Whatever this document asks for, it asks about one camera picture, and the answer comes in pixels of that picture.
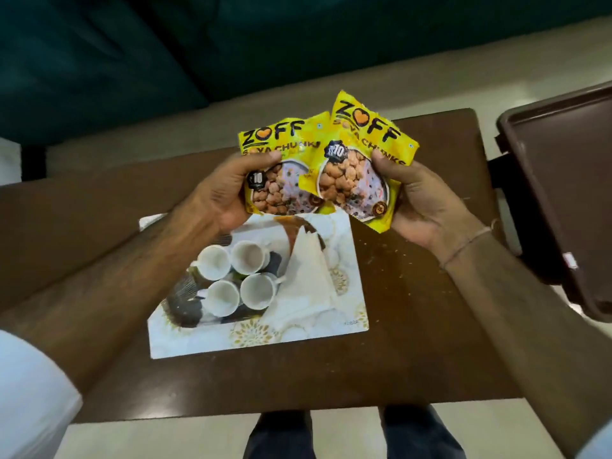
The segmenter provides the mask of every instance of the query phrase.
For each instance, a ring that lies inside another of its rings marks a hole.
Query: bracelet
[[[444,261],[440,261],[440,269],[446,270],[446,266],[448,265],[448,263],[455,259],[457,254],[461,253],[466,246],[468,246],[478,237],[483,236],[484,234],[490,231],[491,227],[483,227],[482,229],[478,230],[474,235],[472,235],[469,239],[463,242],[455,251],[453,251],[449,257],[447,257]]]

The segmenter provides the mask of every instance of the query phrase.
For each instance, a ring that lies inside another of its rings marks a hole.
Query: dark pants
[[[389,406],[381,409],[381,424],[389,459],[465,459],[431,406]],[[262,414],[244,459],[315,459],[310,412]]]

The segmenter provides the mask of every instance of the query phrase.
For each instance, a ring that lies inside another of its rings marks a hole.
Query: white mug
[[[198,268],[202,277],[219,280],[229,274],[231,261],[227,249],[219,245],[210,245],[198,254],[198,259],[192,262],[192,266]]]
[[[284,277],[276,277],[269,272],[249,275],[240,285],[242,302],[251,309],[261,310],[270,306],[279,290]]]
[[[270,262],[270,249],[249,240],[238,242],[231,251],[231,265],[243,274],[250,275],[263,269]]]
[[[202,307],[217,317],[227,317],[240,306],[240,290],[229,280],[219,280],[205,290],[198,290],[196,295],[201,300]]]

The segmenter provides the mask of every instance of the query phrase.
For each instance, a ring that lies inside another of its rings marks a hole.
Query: white napkin
[[[312,317],[335,308],[337,302],[338,295],[318,235],[302,227],[295,239],[285,280],[279,285],[276,299],[262,316],[261,323],[279,333],[296,324],[312,327],[315,321]]]

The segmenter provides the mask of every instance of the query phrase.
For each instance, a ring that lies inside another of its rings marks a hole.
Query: white shirt
[[[83,401],[38,349],[0,331],[0,459],[52,459]],[[577,459],[612,457],[612,422]]]

